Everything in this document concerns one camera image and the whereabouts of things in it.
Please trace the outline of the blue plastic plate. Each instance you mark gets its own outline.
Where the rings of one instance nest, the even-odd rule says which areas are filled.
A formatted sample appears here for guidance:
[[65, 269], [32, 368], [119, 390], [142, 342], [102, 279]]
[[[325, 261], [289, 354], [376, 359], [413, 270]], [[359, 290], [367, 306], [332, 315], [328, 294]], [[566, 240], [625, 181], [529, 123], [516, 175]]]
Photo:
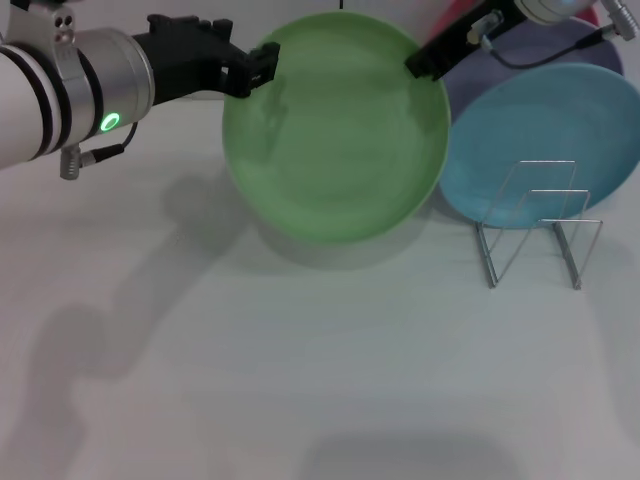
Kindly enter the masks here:
[[459, 215], [529, 228], [573, 217], [640, 163], [640, 91], [608, 69], [562, 63], [520, 74], [469, 105], [440, 179]]

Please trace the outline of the purple plastic plate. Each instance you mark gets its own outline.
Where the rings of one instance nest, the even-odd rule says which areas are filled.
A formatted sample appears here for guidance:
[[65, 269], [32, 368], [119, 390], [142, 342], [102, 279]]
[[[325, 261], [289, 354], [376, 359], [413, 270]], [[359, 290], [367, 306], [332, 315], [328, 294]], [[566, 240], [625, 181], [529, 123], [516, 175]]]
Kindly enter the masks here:
[[[497, 37], [492, 44], [507, 61], [529, 64], [569, 47], [596, 30], [595, 26], [577, 19], [553, 26], [526, 21]], [[590, 63], [618, 74], [624, 73], [618, 50], [610, 41], [576, 50], [558, 61]], [[443, 77], [449, 95], [451, 118], [457, 119], [483, 93], [520, 73], [519, 70], [502, 66], [482, 50], [474, 52]]]

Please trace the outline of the green plastic plate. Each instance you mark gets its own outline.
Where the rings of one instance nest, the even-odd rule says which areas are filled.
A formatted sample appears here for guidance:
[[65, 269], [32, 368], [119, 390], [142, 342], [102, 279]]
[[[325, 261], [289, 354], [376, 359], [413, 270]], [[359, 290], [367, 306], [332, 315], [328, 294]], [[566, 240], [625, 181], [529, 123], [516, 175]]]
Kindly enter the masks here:
[[347, 11], [300, 18], [269, 40], [280, 47], [274, 79], [224, 103], [224, 154], [244, 200], [312, 243], [396, 228], [434, 191], [451, 126], [444, 83], [406, 67], [416, 41]]

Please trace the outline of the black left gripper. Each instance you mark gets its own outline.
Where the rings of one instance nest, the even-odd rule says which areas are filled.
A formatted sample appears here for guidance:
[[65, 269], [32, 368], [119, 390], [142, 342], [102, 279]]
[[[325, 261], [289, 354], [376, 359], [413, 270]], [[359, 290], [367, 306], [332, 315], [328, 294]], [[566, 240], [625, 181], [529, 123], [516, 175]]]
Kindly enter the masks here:
[[154, 105], [200, 91], [248, 98], [275, 77], [279, 44], [268, 42], [245, 53], [231, 43], [229, 19], [152, 14], [147, 21], [148, 31], [133, 39], [151, 67]]

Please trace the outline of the red plastic plate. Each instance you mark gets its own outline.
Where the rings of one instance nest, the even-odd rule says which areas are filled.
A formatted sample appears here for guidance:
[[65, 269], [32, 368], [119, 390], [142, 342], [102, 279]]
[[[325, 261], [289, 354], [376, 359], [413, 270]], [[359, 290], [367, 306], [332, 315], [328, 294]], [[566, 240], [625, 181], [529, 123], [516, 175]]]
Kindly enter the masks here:
[[[459, 17], [471, 10], [478, 2], [479, 0], [451, 0], [448, 8], [439, 17], [433, 28], [430, 30], [428, 39], [437, 36]], [[577, 13], [575, 18], [588, 22], [594, 26], [600, 25], [598, 15], [593, 7], [588, 7]]]

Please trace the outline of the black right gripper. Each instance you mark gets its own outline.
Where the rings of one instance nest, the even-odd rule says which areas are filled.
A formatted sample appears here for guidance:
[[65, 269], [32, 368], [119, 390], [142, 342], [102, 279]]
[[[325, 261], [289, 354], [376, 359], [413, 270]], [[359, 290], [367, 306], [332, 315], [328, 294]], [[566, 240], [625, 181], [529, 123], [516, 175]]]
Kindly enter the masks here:
[[460, 19], [409, 55], [404, 65], [414, 78], [441, 79], [479, 49], [525, 21], [514, 0], [478, 0]]

